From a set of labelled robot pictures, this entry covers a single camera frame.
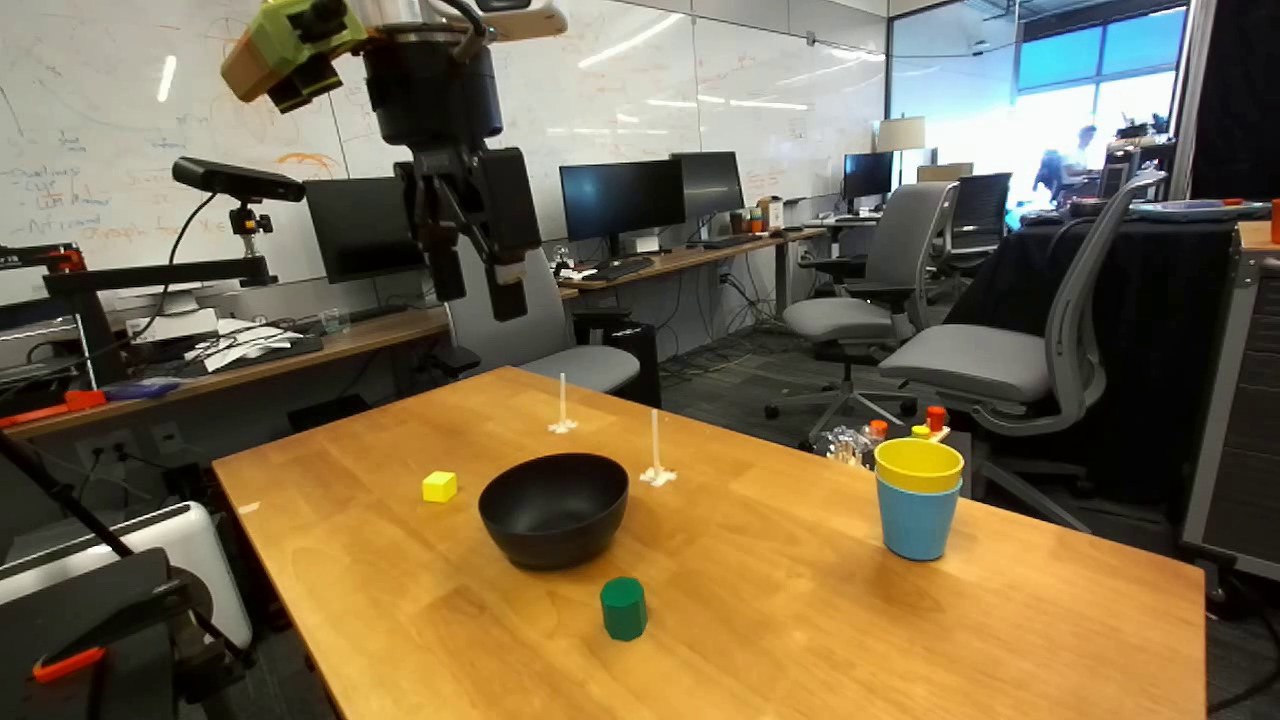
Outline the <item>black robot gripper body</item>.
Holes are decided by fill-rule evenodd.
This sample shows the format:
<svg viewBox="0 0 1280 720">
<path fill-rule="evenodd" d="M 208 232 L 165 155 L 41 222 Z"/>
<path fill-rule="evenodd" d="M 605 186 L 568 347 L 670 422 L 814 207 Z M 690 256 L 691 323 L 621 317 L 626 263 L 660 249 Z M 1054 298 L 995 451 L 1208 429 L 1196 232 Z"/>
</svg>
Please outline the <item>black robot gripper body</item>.
<svg viewBox="0 0 1280 720">
<path fill-rule="evenodd" d="M 478 35 L 391 24 L 363 49 L 363 87 L 380 137 L 412 151 L 395 177 L 423 249 L 468 237 L 486 256 L 526 256 L 539 244 L 526 151 L 492 147 L 506 119 Z"/>
</svg>

